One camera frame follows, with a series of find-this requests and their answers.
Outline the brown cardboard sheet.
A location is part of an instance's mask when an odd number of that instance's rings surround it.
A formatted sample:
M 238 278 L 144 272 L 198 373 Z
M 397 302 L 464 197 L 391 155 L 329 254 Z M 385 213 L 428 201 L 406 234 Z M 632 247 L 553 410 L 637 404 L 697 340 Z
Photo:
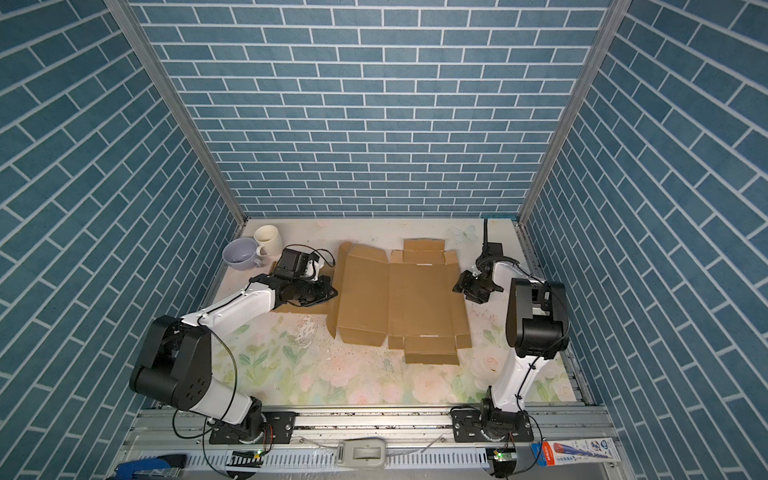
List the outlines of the brown cardboard sheet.
M 461 273 L 442 239 L 406 239 L 390 253 L 359 243 L 340 245 L 329 302 L 329 334 L 346 344 L 400 350 L 408 364 L 457 365 L 472 346 Z

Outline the brown cardboard box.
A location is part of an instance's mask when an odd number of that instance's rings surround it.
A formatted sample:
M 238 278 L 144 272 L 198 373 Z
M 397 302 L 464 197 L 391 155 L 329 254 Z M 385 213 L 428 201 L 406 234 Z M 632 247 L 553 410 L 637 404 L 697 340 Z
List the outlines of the brown cardboard box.
M 332 284 L 333 269 L 309 260 L 299 275 L 277 294 L 278 313 L 327 314 L 339 292 Z

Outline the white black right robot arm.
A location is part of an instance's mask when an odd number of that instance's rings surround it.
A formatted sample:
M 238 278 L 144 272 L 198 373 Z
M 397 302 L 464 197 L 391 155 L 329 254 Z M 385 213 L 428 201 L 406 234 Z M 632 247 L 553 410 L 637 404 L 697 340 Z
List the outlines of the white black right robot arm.
M 475 268 L 460 274 L 453 291 L 476 304 L 504 294 L 504 331 L 511 348 L 480 406 L 468 409 L 479 419 L 472 425 L 454 421 L 456 439 L 468 441 L 479 433 L 492 442 L 532 441 L 533 418 L 525 410 L 524 397 L 540 369 L 568 346 L 565 285 L 533 276 L 518 260 L 506 256 L 500 243 L 484 240 Z

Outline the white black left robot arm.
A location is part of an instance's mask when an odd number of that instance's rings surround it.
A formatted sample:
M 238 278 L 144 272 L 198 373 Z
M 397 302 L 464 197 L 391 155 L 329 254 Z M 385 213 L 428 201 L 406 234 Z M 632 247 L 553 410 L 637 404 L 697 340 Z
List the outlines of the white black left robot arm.
M 260 400 L 240 394 L 213 377 L 212 346 L 248 321 L 282 305 L 309 308 L 338 295 L 321 270 L 336 258 L 327 249 L 286 247 L 269 273 L 251 277 L 225 299 L 180 318 L 155 319 L 143 340 L 129 387 L 179 411 L 208 418 L 233 432 L 235 440 L 264 440 L 271 432 Z

